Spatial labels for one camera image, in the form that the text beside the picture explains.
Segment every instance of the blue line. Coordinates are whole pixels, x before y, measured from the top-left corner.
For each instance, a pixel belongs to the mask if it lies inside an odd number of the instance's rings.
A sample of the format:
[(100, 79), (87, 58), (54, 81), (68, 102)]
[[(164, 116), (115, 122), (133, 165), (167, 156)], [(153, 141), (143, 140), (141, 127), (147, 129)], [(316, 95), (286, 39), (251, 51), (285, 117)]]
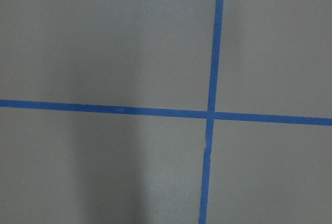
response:
[(332, 119), (329, 118), (312, 118), (312, 117), (263, 115), (263, 114), (215, 113), (215, 119), (286, 123), (286, 124), (332, 125)]
[(219, 67), (219, 51), (222, 34), (223, 23), (223, 4), (224, 0), (216, 0), (215, 16), (214, 16), (214, 30), (212, 42), (212, 57), (210, 70), (210, 85), (209, 85), (209, 100), (207, 103), (207, 116), (205, 127), (205, 142), (203, 157), (203, 172), (202, 172), (202, 186), (201, 186), (201, 202), (199, 212), (199, 224), (206, 224), (206, 214), (208, 211), (208, 197), (209, 197), (209, 181), (210, 181), (210, 161), (213, 140), (213, 125), (216, 105), (217, 93), (217, 79)]
[(0, 107), (205, 119), (205, 111), (0, 100)]

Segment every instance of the gray surface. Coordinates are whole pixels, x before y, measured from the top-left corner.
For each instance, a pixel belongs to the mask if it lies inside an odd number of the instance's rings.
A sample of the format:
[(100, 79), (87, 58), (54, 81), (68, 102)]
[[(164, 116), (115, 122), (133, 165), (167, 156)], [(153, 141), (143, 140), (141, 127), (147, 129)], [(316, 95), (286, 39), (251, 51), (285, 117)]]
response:
[(0, 223), (196, 223), (204, 120), (0, 109)]
[(217, 111), (332, 117), (332, 0), (225, 0)]
[(214, 4), (0, 0), (1, 98), (205, 110)]
[(332, 223), (332, 129), (215, 122), (207, 224)]

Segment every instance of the horizontal blue line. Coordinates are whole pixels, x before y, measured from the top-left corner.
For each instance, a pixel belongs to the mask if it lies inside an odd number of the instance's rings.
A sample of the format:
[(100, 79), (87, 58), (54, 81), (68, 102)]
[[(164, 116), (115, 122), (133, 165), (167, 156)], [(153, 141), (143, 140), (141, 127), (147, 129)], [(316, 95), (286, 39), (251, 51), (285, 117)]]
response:
[(84, 111), (89, 113), (131, 114), (131, 115), (148, 115), (148, 116), (181, 117), (181, 118), (197, 118), (197, 119), (206, 118), (205, 111), (126, 107), (126, 106), (82, 105), (82, 104), (36, 102), (36, 101), (0, 100), (0, 107), (59, 110), (59, 111)]
[(257, 121), (286, 124), (332, 125), (332, 119), (329, 118), (236, 113), (215, 113), (214, 117), (215, 119), (221, 120)]

